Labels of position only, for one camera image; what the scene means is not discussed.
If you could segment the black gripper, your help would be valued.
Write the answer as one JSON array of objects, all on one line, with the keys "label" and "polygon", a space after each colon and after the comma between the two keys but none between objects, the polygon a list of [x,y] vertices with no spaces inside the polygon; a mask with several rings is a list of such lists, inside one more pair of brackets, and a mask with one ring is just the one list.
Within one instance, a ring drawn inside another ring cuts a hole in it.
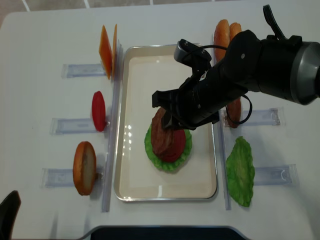
[{"label": "black gripper", "polygon": [[201,90],[208,90],[206,84],[201,85],[200,79],[212,67],[210,59],[192,57],[183,61],[192,68],[192,75],[183,84],[173,90],[159,91],[152,94],[152,107],[162,107],[165,114],[161,118],[161,127],[172,130],[195,130],[206,125],[215,124],[220,120],[218,110],[209,106],[210,94],[201,95]]}]

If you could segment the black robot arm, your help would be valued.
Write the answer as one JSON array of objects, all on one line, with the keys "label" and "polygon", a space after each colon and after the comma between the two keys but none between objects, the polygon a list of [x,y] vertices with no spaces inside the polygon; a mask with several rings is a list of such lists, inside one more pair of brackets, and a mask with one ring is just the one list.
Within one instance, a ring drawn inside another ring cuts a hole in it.
[{"label": "black robot arm", "polygon": [[320,96],[320,45],[300,36],[260,40],[246,30],[238,33],[226,54],[211,65],[206,46],[184,39],[174,59],[191,67],[192,76],[177,89],[156,91],[153,107],[162,107],[163,129],[194,130],[218,121],[218,111],[247,92],[261,92],[300,105]]}]

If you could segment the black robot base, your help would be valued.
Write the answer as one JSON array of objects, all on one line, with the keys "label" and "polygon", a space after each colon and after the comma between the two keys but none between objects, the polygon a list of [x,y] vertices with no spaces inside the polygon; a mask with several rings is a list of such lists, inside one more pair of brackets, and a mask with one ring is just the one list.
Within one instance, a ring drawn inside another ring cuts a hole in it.
[{"label": "black robot base", "polygon": [[109,226],[94,230],[91,240],[246,240],[229,227]]}]

